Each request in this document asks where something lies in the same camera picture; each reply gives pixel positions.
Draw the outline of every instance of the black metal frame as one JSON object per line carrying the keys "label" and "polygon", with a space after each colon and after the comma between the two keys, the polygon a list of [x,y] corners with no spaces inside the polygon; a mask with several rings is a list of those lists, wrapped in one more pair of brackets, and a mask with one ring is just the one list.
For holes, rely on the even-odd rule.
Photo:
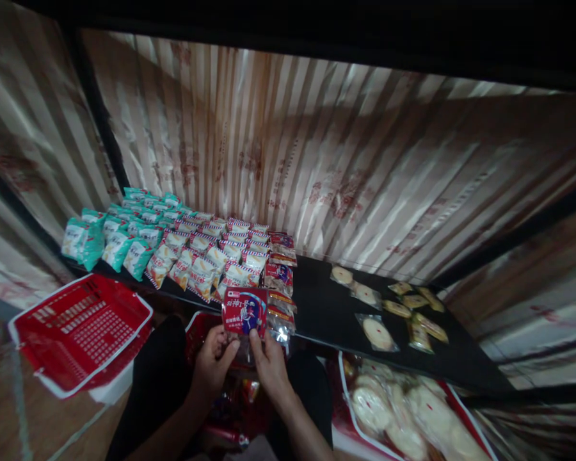
{"label": "black metal frame", "polygon": [[[81,41],[81,28],[106,29],[210,44],[249,48],[327,60],[576,91],[576,9],[451,9],[357,6],[309,2],[291,10],[216,3],[176,5],[174,1],[17,0],[60,25],[90,111],[123,191],[128,185],[122,157],[109,126],[93,68]],[[0,194],[39,238],[60,249],[25,205],[0,179]],[[486,248],[437,277],[447,287],[537,233],[576,212],[576,190]],[[511,403],[569,403],[576,385],[506,394],[502,399],[467,398],[472,408]]]}

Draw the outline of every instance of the plastic wrapper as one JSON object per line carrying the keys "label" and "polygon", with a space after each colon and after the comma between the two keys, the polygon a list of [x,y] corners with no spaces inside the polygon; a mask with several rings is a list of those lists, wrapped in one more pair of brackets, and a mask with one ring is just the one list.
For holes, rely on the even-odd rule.
{"label": "plastic wrapper", "polygon": [[223,225],[207,224],[203,226],[202,233],[213,238],[219,239],[224,231]]}
{"label": "plastic wrapper", "polygon": [[418,309],[419,307],[426,306],[429,302],[424,296],[406,295],[401,298],[401,303],[410,309]]}
{"label": "plastic wrapper", "polygon": [[215,265],[207,258],[198,256],[188,271],[188,289],[204,302],[209,303],[215,275]]}
{"label": "plastic wrapper", "polygon": [[71,218],[66,226],[61,251],[64,256],[74,259],[90,271],[102,256],[104,242],[99,225]]}
{"label": "plastic wrapper", "polygon": [[214,301],[219,303],[224,299],[227,288],[230,287],[256,287],[258,286],[258,273],[251,268],[240,266],[229,260],[224,267],[224,277],[213,293]]}
{"label": "plastic wrapper", "polygon": [[433,336],[435,339],[448,344],[448,335],[446,334],[446,331],[437,323],[427,319],[427,317],[419,312],[414,315],[414,320],[420,323],[426,332]]}
{"label": "plastic wrapper", "polygon": [[292,269],[284,264],[267,263],[264,267],[263,284],[265,288],[292,296]]}
{"label": "plastic wrapper", "polygon": [[226,253],[229,259],[235,261],[237,264],[241,263],[242,253],[248,249],[245,243],[236,243],[229,240],[220,240],[218,242],[220,250]]}
{"label": "plastic wrapper", "polygon": [[427,301],[431,305],[431,308],[434,311],[444,312],[445,309],[443,303],[439,300],[437,296],[433,294],[433,292],[430,289],[426,287],[418,287],[416,290],[418,290],[418,292],[427,299]]}
{"label": "plastic wrapper", "polygon": [[259,274],[263,271],[269,255],[266,253],[258,253],[253,251],[244,251],[243,255],[243,265],[254,269]]}
{"label": "plastic wrapper", "polygon": [[256,230],[251,230],[248,232],[250,240],[256,243],[267,243],[271,236],[265,232],[257,232]]}
{"label": "plastic wrapper", "polygon": [[244,234],[236,234],[234,232],[225,232],[222,234],[224,240],[228,240],[235,243],[245,243],[246,240],[250,237],[249,234],[246,232]]}
{"label": "plastic wrapper", "polygon": [[177,254],[166,245],[160,245],[154,252],[145,268],[145,276],[156,289],[160,289],[176,260]]}
{"label": "plastic wrapper", "polygon": [[246,244],[248,245],[248,250],[257,253],[268,253],[269,252],[269,245],[265,245],[264,243],[258,243],[251,240],[247,240]]}
{"label": "plastic wrapper", "polygon": [[331,269],[331,280],[340,285],[350,287],[352,285],[352,273],[348,269],[341,266],[333,265]]}
{"label": "plastic wrapper", "polygon": [[181,205],[181,198],[176,196],[175,194],[165,193],[164,194],[164,203],[170,206],[171,208],[177,208]]}
{"label": "plastic wrapper", "polygon": [[215,246],[216,240],[208,235],[201,234],[200,232],[192,232],[190,234],[190,248],[196,253],[204,256],[209,249]]}
{"label": "plastic wrapper", "polygon": [[114,271],[121,271],[124,259],[134,239],[135,236],[129,234],[126,230],[116,230],[107,239],[106,246],[102,252],[102,260],[109,264]]}
{"label": "plastic wrapper", "polygon": [[379,311],[382,310],[382,297],[380,293],[366,285],[356,281],[352,282],[352,285],[350,285],[350,295]]}
{"label": "plastic wrapper", "polygon": [[368,314],[355,314],[355,316],[373,350],[384,352],[397,352],[399,350],[399,347],[382,323],[381,316]]}
{"label": "plastic wrapper", "polygon": [[168,278],[174,280],[184,291],[188,288],[189,269],[197,256],[198,255],[189,248],[184,248],[179,258],[168,272]]}
{"label": "plastic wrapper", "polygon": [[231,218],[226,224],[226,228],[233,234],[247,234],[250,230],[250,223]]}
{"label": "plastic wrapper", "polygon": [[89,208],[84,208],[81,211],[81,220],[83,222],[96,223],[97,225],[100,226],[101,229],[102,226],[104,225],[104,220],[106,219],[106,217],[107,217],[106,213],[101,213],[100,211],[96,211]]}
{"label": "plastic wrapper", "polygon": [[102,226],[102,233],[105,238],[109,238],[112,232],[128,229],[128,221],[116,218],[115,216],[107,216]]}
{"label": "plastic wrapper", "polygon": [[426,353],[434,353],[427,330],[415,319],[408,320],[408,332],[410,334],[410,347]]}
{"label": "plastic wrapper", "polygon": [[142,200],[145,200],[147,195],[149,195],[149,191],[147,189],[124,188],[124,195],[129,200],[141,202]]}
{"label": "plastic wrapper", "polygon": [[452,461],[490,461],[448,404],[419,385],[406,394],[406,402],[421,432]]}
{"label": "plastic wrapper", "polygon": [[393,301],[384,300],[382,301],[382,307],[385,311],[395,314],[399,317],[410,318],[412,316],[411,310],[402,304],[395,303]]}
{"label": "plastic wrapper", "polygon": [[414,288],[412,288],[412,285],[410,285],[407,282],[397,282],[395,284],[388,285],[388,289],[394,291],[399,296],[414,290]]}
{"label": "plastic wrapper", "polygon": [[154,249],[141,237],[137,237],[128,249],[124,268],[139,282],[143,281],[143,271],[154,254]]}
{"label": "plastic wrapper", "polygon": [[279,233],[271,234],[270,246],[272,263],[296,267],[296,251],[292,237]]}
{"label": "plastic wrapper", "polygon": [[192,232],[198,232],[200,230],[200,225],[188,220],[177,220],[175,221],[175,230],[191,234]]}

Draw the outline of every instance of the black pants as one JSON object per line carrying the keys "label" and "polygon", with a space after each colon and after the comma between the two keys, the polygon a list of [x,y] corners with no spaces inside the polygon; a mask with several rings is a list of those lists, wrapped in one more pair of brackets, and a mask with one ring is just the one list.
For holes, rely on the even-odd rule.
{"label": "black pants", "polygon": [[[176,316],[151,333],[134,360],[132,389],[107,461],[121,461],[130,455],[184,403],[193,371],[186,363],[185,349],[186,334]],[[332,447],[333,409],[324,367],[313,354],[301,351],[288,360],[286,368],[294,392]],[[279,417],[274,418],[267,440],[278,459],[294,458],[288,431]]]}

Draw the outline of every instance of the black table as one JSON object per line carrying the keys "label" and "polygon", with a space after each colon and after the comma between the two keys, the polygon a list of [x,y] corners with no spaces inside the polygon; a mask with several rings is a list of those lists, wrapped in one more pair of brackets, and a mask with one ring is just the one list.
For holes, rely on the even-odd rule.
{"label": "black table", "polygon": [[[85,269],[70,259],[64,259],[69,266],[85,273]],[[394,367],[413,371],[420,375],[445,380],[469,391],[496,395],[512,391],[514,387],[499,371],[497,365],[482,351],[456,318],[448,311],[435,312],[430,307],[422,307],[419,312],[440,325],[447,333],[450,344],[431,338],[434,355],[420,352],[408,346],[409,337],[406,320],[373,307],[350,296],[348,288],[330,279],[331,264],[316,259],[299,256],[298,267],[294,268],[293,299],[298,306],[295,315],[297,336],[331,348],[370,357]],[[130,273],[122,269],[114,271],[104,261],[99,261],[92,270],[110,279],[128,285],[145,287],[164,295],[191,303],[199,309],[219,312],[220,305],[206,304],[190,291],[184,291],[171,279],[165,279],[160,290],[143,277],[138,282]],[[361,271],[352,271],[354,279],[380,293],[387,292],[393,280]],[[371,348],[355,314],[377,314],[400,347],[399,352],[380,352]]]}

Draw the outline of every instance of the wooden floor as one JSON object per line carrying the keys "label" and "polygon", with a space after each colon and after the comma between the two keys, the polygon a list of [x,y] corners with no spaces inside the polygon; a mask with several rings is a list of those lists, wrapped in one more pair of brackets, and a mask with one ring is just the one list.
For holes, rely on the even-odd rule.
{"label": "wooden floor", "polygon": [[0,461],[104,460],[127,393],[114,406],[87,392],[58,400],[7,338],[0,322]]}

